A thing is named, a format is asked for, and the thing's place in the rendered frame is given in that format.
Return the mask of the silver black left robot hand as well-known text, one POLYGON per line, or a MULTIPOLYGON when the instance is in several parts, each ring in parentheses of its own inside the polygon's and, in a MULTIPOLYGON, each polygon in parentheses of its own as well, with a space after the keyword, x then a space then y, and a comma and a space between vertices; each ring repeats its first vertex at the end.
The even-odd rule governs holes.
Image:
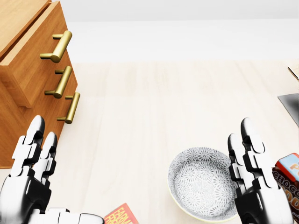
POLYGON ((37 115, 17 142, 13 166, 0 190, 0 224, 104 224, 104 219, 94 214, 47 208, 57 136, 49 132, 45 138, 44 130, 44 119, 37 115))

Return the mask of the red printed food box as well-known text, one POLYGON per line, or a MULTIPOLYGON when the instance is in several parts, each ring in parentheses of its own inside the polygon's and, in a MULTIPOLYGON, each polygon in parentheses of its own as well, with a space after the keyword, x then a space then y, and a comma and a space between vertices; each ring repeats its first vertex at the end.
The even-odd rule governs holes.
POLYGON ((105 224, 139 224, 127 203, 106 215, 104 221, 105 224))

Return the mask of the pale box with brown edge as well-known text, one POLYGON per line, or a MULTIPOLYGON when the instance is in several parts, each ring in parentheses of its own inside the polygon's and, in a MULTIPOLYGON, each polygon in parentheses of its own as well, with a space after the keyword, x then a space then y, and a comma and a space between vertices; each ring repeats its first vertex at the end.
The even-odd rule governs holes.
POLYGON ((295 79, 299 82, 299 66, 288 67, 288 70, 295 77, 295 79))

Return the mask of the patterned black white bowl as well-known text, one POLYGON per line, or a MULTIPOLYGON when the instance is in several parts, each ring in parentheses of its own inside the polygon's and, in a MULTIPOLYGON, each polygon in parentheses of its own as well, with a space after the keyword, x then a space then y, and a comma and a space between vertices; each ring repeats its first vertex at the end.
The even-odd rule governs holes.
POLYGON ((176 204, 188 215, 208 223, 226 222, 238 215, 237 184, 231 180, 230 158, 208 147, 192 147, 170 163, 167 183, 176 204))

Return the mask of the protruding wooden drawer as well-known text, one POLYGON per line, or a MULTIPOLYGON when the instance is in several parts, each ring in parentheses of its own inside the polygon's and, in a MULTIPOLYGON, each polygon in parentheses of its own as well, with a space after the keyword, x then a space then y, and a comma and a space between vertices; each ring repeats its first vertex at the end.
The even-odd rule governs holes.
POLYGON ((63 34, 67 30, 59 1, 49 3, 45 11, 33 23, 13 49, 0 62, 0 77, 18 106, 29 107, 24 89, 26 78, 37 66, 42 53, 52 53, 59 40, 53 34, 63 34))

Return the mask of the flat grey stove plate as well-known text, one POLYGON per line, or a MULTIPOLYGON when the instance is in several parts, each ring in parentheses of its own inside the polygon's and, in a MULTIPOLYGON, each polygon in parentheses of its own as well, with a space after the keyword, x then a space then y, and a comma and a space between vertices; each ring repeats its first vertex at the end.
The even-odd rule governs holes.
POLYGON ((278 99, 299 127, 299 93, 281 95, 278 99))

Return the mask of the wooden cabinet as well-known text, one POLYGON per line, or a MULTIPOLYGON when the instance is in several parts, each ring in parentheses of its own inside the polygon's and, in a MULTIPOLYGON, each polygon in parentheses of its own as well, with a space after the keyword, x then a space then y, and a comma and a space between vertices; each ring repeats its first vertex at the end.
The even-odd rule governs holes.
MULTIPOLYGON (((52 2, 54 1, 0 0, 0 62, 52 2)), ((5 87, 8 91, 1 77, 0 87, 5 87)))

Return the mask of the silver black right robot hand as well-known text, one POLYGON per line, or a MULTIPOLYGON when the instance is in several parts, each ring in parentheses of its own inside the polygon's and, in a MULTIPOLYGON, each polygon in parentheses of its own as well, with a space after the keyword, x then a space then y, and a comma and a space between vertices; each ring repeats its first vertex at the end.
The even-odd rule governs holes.
POLYGON ((229 135, 228 151, 242 224, 294 224, 287 197, 272 173, 274 162, 248 117, 241 122, 241 135, 242 140, 229 135))

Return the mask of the brown chocolate food box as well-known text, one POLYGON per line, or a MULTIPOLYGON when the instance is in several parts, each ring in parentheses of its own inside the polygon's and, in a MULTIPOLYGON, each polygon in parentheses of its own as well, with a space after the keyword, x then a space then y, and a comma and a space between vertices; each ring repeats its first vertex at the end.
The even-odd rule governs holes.
POLYGON ((279 159, 272 173, 286 194, 293 219, 299 224, 299 154, 292 153, 279 159))

